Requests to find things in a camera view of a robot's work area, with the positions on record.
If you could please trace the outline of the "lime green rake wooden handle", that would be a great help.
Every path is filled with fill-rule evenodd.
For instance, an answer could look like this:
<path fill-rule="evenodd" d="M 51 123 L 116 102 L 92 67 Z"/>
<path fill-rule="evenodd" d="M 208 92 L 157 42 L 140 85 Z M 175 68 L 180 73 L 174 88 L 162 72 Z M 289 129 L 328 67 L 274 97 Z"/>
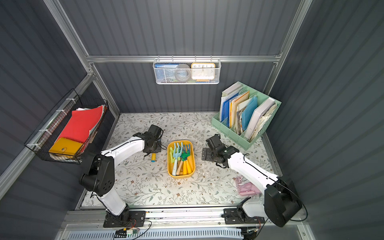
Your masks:
<path fill-rule="evenodd" d="M 170 160 L 172 164 L 175 162 L 174 149 L 172 147 L 170 147 Z"/>

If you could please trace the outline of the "dark green rake wooden handle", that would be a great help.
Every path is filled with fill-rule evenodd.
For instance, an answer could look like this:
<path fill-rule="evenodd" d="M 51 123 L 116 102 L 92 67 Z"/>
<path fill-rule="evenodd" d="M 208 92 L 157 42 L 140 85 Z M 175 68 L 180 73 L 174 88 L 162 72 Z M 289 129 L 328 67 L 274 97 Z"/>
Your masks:
<path fill-rule="evenodd" d="M 191 145 L 183 146 L 182 155 L 178 158 L 178 165 L 176 175 L 179 176 L 181 171 L 183 171 L 184 175 L 190 174 L 192 169 L 188 163 L 188 157 L 191 155 Z"/>

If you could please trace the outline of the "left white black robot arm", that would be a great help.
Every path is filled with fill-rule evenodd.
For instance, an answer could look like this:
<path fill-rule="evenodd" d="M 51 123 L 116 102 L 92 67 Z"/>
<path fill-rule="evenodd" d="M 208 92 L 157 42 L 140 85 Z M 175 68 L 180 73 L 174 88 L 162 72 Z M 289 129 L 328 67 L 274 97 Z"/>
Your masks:
<path fill-rule="evenodd" d="M 145 156 L 161 152 L 163 133 L 163 129 L 151 125 L 148 131 L 136 133 L 113 148 L 99 153 L 84 153 L 80 185 L 95 193 L 110 215 L 120 218 L 127 216 L 129 207 L 114 188 L 115 168 L 138 152 L 145 153 Z"/>

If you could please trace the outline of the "blue hand fork yellow handle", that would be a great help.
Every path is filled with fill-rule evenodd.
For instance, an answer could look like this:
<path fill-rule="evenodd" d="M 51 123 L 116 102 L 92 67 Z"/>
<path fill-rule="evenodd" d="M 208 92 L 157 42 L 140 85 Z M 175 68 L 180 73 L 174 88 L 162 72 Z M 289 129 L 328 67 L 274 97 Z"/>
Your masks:
<path fill-rule="evenodd" d="M 183 146 L 182 152 L 182 160 L 183 160 L 183 173 L 184 175 L 188 175 L 192 173 L 192 168 L 190 163 L 188 162 L 188 157 L 191 155 L 191 145 L 188 144 Z"/>

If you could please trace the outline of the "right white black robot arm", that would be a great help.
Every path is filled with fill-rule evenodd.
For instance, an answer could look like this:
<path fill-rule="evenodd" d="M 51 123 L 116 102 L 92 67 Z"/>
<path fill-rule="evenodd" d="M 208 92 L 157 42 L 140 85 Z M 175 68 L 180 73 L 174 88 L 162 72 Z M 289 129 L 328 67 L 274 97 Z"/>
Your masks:
<path fill-rule="evenodd" d="M 279 177 L 259 167 L 237 148 L 222 143 L 219 134 L 208 138 L 206 143 L 208 148 L 204 149 L 202 159 L 241 174 L 260 190 L 264 196 L 265 215 L 276 226 L 282 228 L 288 221 L 294 221 L 293 217 L 305 208 L 290 178 Z"/>

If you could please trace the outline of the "yellow plastic storage box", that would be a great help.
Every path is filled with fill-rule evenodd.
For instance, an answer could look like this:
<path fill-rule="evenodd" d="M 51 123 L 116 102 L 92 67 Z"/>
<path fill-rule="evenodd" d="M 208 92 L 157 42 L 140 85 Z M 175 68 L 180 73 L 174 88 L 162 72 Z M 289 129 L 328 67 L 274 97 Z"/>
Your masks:
<path fill-rule="evenodd" d="M 191 168 L 192 168 L 192 173 L 191 174 L 184 175 L 183 171 L 181 171 L 181 174 L 179 176 L 173 176 L 172 175 L 174 164 L 172 164 L 171 160 L 170 160 L 170 147 L 174 148 L 174 143 L 175 142 L 179 142 L 180 144 L 183 143 L 183 146 L 186 146 L 188 144 L 191 145 L 191 155 L 188 157 L 188 162 L 190 163 Z M 189 178 L 189 177 L 191 177 L 194 174 L 194 172 L 196 170 L 196 161 L 195 161 L 195 155 L 194 155 L 194 148 L 193 148 L 193 144 L 192 144 L 191 141 L 188 141 L 188 140 L 174 141 L 174 142 L 171 142 L 168 145 L 168 147 L 167 147 L 167 168 L 168 168 L 169 175 L 171 177 L 173 177 L 174 179 Z"/>

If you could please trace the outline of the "light blue hand fork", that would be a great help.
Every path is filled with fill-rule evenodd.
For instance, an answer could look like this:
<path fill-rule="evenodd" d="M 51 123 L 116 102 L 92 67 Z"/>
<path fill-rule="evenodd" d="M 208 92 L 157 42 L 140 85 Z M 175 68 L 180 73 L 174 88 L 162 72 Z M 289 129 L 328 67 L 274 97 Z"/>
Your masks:
<path fill-rule="evenodd" d="M 172 175 L 176 176 L 177 171 L 178 171 L 178 162 L 180 161 L 179 158 L 182 156 L 183 152 L 183 143 L 175 142 L 174 143 L 174 153 L 173 153 L 173 158 L 174 158 L 174 166 L 173 166 L 173 171 Z"/>

